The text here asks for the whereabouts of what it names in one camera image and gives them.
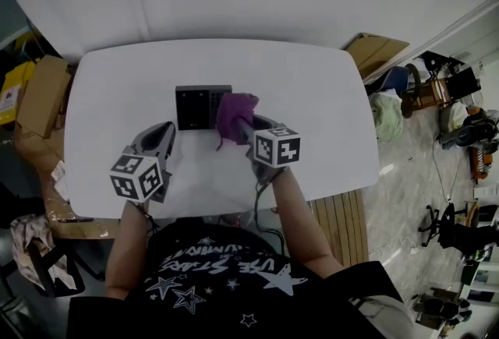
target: paper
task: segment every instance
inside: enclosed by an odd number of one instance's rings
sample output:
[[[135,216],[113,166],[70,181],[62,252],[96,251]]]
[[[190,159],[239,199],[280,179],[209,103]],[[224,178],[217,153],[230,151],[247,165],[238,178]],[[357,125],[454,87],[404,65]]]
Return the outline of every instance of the paper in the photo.
[[[0,99],[0,113],[16,107],[17,95],[19,94],[20,88],[21,85],[18,84],[3,92],[2,98]]]
[[[54,171],[50,174],[55,182],[59,181],[65,175],[64,162],[59,161]]]
[[[66,201],[69,201],[68,180],[63,175],[54,185],[57,193]]]

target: person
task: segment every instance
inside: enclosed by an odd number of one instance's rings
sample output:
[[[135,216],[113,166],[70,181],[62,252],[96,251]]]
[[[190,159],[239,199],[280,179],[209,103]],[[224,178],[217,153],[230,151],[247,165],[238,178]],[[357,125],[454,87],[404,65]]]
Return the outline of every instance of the person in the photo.
[[[108,260],[105,298],[73,298],[68,337],[293,334],[411,337],[378,262],[345,269],[291,169],[272,182],[289,257],[235,227],[178,219],[150,238],[131,203]]]

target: yellow object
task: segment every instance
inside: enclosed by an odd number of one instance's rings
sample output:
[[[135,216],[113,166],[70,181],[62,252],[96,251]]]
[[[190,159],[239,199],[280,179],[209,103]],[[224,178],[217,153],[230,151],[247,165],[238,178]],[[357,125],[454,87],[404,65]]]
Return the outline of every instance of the yellow object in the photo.
[[[34,72],[33,62],[24,62],[5,75],[0,92],[0,125],[13,122],[17,114],[17,97]]]

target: white cloth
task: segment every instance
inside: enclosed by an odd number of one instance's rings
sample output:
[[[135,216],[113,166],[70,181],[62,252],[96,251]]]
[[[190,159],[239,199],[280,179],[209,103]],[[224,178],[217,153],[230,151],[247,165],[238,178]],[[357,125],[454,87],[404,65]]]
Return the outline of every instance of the white cloth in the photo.
[[[10,231],[12,232],[12,254],[14,255],[14,260],[17,263],[19,272],[40,288],[45,289],[34,269],[27,247],[33,242],[38,247],[42,256],[46,255],[55,247],[46,216],[28,214],[16,218],[10,224]],[[50,274],[52,281],[55,281],[55,278],[58,278],[69,289],[76,289],[75,280],[68,274],[66,256],[61,257],[48,270],[48,273]]]

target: fabric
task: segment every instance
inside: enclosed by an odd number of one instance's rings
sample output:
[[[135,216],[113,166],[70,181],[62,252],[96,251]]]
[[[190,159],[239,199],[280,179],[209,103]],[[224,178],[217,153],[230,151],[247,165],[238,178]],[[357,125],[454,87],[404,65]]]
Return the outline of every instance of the fabric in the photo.
[[[38,278],[38,274],[34,269],[33,263],[31,262],[27,246],[33,242],[38,247],[42,256],[46,255],[55,247],[47,218],[44,214],[41,216],[28,214],[19,217],[10,224],[10,231],[12,233],[12,254],[17,267],[19,268],[19,272],[25,278],[44,289]],[[50,274],[52,281],[55,281],[55,278],[58,278],[69,289],[76,289],[73,277],[67,272],[67,261],[66,256],[61,257],[61,259],[48,270],[48,273]]]
[[[369,97],[376,136],[381,141],[398,138],[403,131],[401,102],[394,90],[375,93]]]
[[[224,94],[217,112],[220,137],[244,145],[238,120],[242,118],[253,127],[253,110],[257,104],[258,98],[252,94]]]
[[[375,328],[376,318],[363,316],[348,291],[337,293],[340,281],[323,280],[277,255],[254,234],[209,224],[187,230],[175,224],[151,239],[145,279],[124,302],[72,299],[68,337],[90,337],[95,327],[102,337],[210,332],[266,337],[272,332],[282,336],[320,329],[335,337],[384,337]],[[370,281],[370,276],[363,280]],[[385,295],[371,284],[374,292]],[[399,316],[393,313],[391,318]],[[411,337],[410,330],[410,324],[404,325],[391,337]]]

